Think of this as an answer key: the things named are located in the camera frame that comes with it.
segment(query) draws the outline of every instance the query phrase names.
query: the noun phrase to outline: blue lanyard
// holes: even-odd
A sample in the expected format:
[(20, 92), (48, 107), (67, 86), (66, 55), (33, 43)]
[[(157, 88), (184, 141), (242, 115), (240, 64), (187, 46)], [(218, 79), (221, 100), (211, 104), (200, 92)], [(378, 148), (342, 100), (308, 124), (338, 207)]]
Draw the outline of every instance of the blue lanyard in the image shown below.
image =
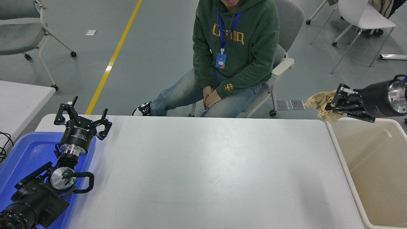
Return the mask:
[[(237, 21), (239, 21), (239, 18), (240, 18), (240, 15), (241, 15), (241, 14), (242, 14), (242, 12), (240, 12), (240, 13), (238, 13), (238, 14), (236, 15), (236, 18), (234, 19), (233, 25), (232, 25), (232, 27), (230, 28), (230, 31), (229, 31), (228, 36), (230, 36), (230, 35), (233, 33), (234, 28), (235, 28), (235, 26), (236, 26), (236, 24), (237, 24)], [(218, 13), (218, 21), (219, 21), (219, 30), (220, 30), (219, 32), (220, 32), (220, 35), (221, 35), (221, 43), (222, 43), (222, 46), (221, 46), (221, 54), (223, 55), (223, 52), (225, 51), (225, 45), (226, 45), (227, 39), (225, 40), (225, 36), (223, 35), (223, 22), (222, 22), (221, 13)]]

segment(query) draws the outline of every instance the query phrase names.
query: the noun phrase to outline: blue tray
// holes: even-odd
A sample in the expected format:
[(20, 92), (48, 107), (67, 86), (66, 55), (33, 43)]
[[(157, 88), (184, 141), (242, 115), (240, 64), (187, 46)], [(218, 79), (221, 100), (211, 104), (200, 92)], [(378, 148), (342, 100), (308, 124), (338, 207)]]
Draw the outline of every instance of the blue tray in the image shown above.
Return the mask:
[[(13, 203), (10, 198), (17, 191), (14, 186), (21, 179), (49, 161), (55, 166), (57, 158), (53, 151), (55, 150), (55, 144), (59, 143), (62, 135), (62, 132), (31, 132), (17, 141), (0, 167), (0, 211)], [(88, 153), (79, 156), (75, 172), (88, 170), (95, 151), (95, 143), (96, 138), (94, 137)], [(79, 178), (75, 185), (81, 187), (82, 182), (83, 178)], [(70, 204), (69, 207), (48, 227), (49, 229), (64, 229), (66, 227), (76, 196), (77, 194), (72, 194), (66, 199)]]

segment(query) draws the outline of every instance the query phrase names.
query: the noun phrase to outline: beige bin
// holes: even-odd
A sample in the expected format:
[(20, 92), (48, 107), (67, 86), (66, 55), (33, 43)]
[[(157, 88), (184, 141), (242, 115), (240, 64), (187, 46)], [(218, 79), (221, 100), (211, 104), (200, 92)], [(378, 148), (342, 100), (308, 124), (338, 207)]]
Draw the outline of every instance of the beige bin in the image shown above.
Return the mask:
[(407, 229), (407, 135), (391, 119), (326, 122), (368, 229)]

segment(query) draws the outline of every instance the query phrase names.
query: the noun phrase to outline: black cable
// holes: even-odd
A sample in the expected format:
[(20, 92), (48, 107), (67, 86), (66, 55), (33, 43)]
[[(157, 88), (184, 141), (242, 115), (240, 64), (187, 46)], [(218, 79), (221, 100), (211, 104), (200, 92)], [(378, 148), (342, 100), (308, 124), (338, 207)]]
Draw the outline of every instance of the black cable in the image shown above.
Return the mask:
[(397, 79), (399, 77), (404, 77), (404, 79), (401, 80), (403, 83), (407, 81), (407, 75), (404, 74), (398, 74), (397, 76), (394, 77), (394, 79)]
[(0, 131), (0, 134), (4, 135), (7, 138), (6, 143), (4, 146), (0, 147), (0, 163), (7, 157), (6, 146), (9, 142), (11, 142), (12, 146), (14, 146), (14, 142), (11, 139), (11, 134), (3, 133)]

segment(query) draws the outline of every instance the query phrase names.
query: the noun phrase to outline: white chair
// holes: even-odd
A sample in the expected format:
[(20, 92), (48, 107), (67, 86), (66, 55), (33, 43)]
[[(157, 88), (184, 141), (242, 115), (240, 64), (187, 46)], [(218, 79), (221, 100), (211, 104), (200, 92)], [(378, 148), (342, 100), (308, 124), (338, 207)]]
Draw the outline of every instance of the white chair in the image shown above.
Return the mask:
[(77, 54), (47, 27), (44, 20), (44, 11), (47, 8), (43, 0), (0, 0), (0, 20), (40, 18), (40, 23), (0, 25), (0, 55), (22, 53), (27, 60), (31, 60), (31, 56), (26, 52), (39, 48), (38, 58), (52, 83), (51, 87), (58, 90), (58, 86), (41, 57), (46, 44), (51, 37), (54, 37), (71, 51), (71, 57), (76, 57)]
[[(391, 15), (391, 19), (394, 23), (400, 26), (402, 31), (407, 31), (407, 3), (401, 5), (393, 15)], [(387, 60), (407, 60), (406, 54), (380, 54), (380, 59), (387, 59)]]
[[(246, 118), (249, 118), (257, 109), (259, 109), (270, 97), (273, 99), (273, 108), (269, 111), (270, 116), (277, 114), (277, 85), (282, 74), (289, 68), (294, 66), (294, 59), (288, 57), (288, 50), (294, 43), (295, 38), (304, 23), (304, 12), (300, 7), (291, 2), (291, 0), (274, 0), (278, 12), (280, 22), (280, 34), (278, 37), (278, 47), (276, 50), (275, 61), (271, 78), (264, 84), (258, 92), (258, 97), (247, 106), (243, 112), (246, 112)], [(192, 105), (191, 113), (188, 117), (195, 115), (196, 103)]]
[(332, 69), (331, 74), (333, 71), (335, 71), (336, 67), (338, 67), (339, 63), (345, 56), (345, 54), (348, 52), (348, 50), (352, 47), (352, 45), (355, 43), (357, 38), (360, 36), (363, 30), (368, 30), (371, 29), (371, 33), (375, 29), (384, 29), (384, 28), (391, 28), (389, 34), (383, 41), (382, 45), (379, 48), (379, 51), (377, 51), (377, 54), (374, 55), (372, 62), (370, 63), (369, 66), (372, 66), (374, 59), (377, 57), (377, 55), (380, 53), (380, 50), (383, 48), (385, 42), (389, 38), (390, 34), (392, 33), (394, 27), (396, 24), (391, 22), (390, 20), (386, 19), (383, 17), (369, 2), (368, 0), (340, 0), (338, 1), (338, 7), (335, 8), (332, 13), (329, 15), (328, 19), (326, 22), (322, 25), (321, 29), (318, 31), (318, 33), (315, 35), (314, 39), (311, 41), (314, 42), (315, 38), (318, 36), (318, 34), (321, 32), (322, 28), (325, 26), (325, 24), (328, 22), (329, 18), (332, 16), (332, 14), (335, 12), (336, 9), (339, 9), (339, 13), (341, 16), (350, 23), (350, 25), (334, 40), (332, 43), (333, 46), (336, 46), (338, 41), (342, 38), (342, 36), (353, 26), (355, 25), (357, 27), (357, 31), (359, 31), (355, 37), (355, 39), (352, 41), (348, 49), (346, 49), (345, 53), (341, 57), (341, 59), (338, 61), (338, 63), (335, 65), (335, 67)]

